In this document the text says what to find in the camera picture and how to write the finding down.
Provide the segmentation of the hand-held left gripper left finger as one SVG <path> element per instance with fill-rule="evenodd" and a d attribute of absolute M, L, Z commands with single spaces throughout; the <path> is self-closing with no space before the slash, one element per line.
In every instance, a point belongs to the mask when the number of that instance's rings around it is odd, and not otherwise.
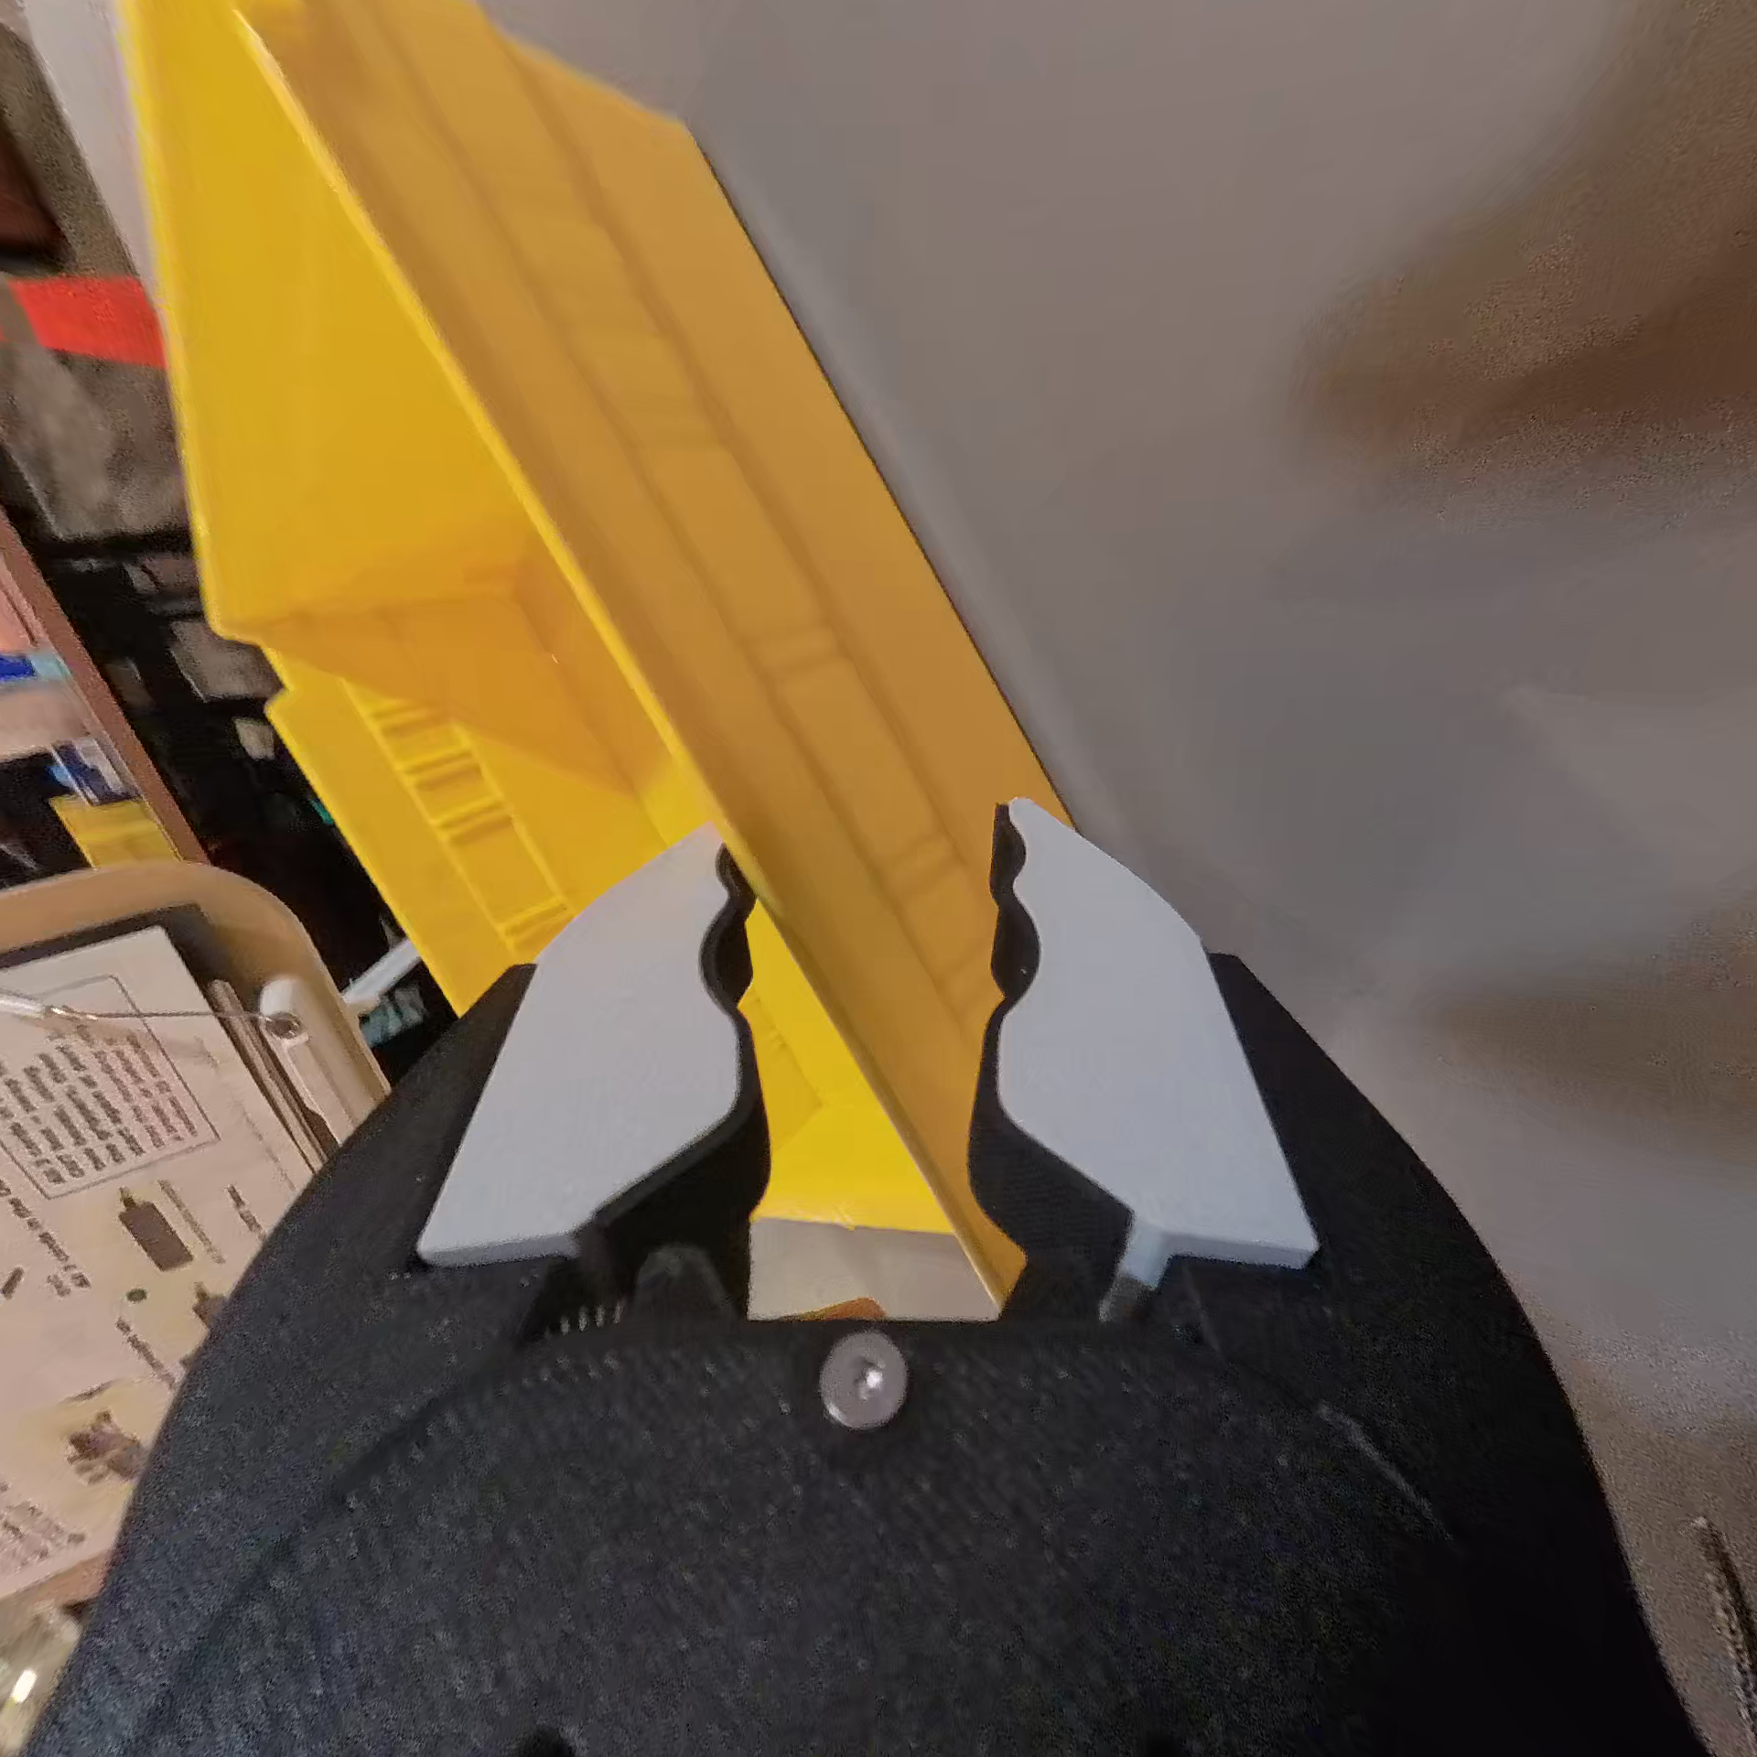
<path fill-rule="evenodd" d="M 712 825 L 649 860 L 538 956 L 416 1242 L 428 1267 L 556 1256 L 755 1134 L 755 893 Z"/>

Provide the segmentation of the printed instruction sheet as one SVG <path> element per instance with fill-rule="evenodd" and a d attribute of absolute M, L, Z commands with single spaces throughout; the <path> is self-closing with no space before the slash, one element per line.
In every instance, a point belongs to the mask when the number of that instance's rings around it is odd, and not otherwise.
<path fill-rule="evenodd" d="M 205 1012 L 190 911 L 5 954 L 3 1592 L 110 1549 L 193 1357 L 314 1168 Z"/>

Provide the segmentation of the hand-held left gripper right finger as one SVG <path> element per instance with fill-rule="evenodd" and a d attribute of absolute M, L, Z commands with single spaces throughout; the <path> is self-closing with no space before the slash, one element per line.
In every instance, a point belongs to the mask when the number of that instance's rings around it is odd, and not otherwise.
<path fill-rule="evenodd" d="M 1180 1262 L 1308 1270 L 1320 1239 L 1197 931 L 1026 797 L 995 809 L 990 887 L 969 1179 L 1020 1276 L 1112 1319 Z"/>

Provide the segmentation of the yellow plastic bin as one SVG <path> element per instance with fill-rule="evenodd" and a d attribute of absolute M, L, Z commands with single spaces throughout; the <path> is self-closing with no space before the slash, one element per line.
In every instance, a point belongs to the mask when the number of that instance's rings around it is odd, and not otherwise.
<path fill-rule="evenodd" d="M 455 1015 L 750 880 L 764 1217 L 954 1234 L 995 808 L 1065 817 L 685 127 L 476 4 L 119 4 L 208 619 Z"/>

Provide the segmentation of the grey desk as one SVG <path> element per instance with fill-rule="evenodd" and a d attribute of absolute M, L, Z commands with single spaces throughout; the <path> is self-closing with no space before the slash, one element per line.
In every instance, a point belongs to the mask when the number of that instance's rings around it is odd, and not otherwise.
<path fill-rule="evenodd" d="M 1753 4 L 489 4 L 685 124 L 1080 828 L 1753 1584 Z"/>

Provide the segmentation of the instruction sheet on stand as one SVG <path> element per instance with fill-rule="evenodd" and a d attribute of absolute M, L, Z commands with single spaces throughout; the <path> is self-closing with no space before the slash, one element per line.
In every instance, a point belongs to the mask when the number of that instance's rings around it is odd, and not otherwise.
<path fill-rule="evenodd" d="M 193 913 L 198 945 L 213 961 L 205 981 L 209 1005 L 193 1019 L 219 1022 L 234 1037 L 308 1157 L 311 1181 L 336 1141 L 368 1119 L 388 1086 L 305 927 L 273 893 L 205 864 L 79 869 L 5 891 L 3 950 L 18 952 L 82 932 L 107 934 L 125 920 L 172 911 Z M 13 1010 L 5 1017 L 103 1021 L 69 1005 L 46 1005 L 46 1017 Z M 37 1592 L 5 1600 L 78 1596 L 98 1579 L 104 1562 L 107 1555 Z"/>

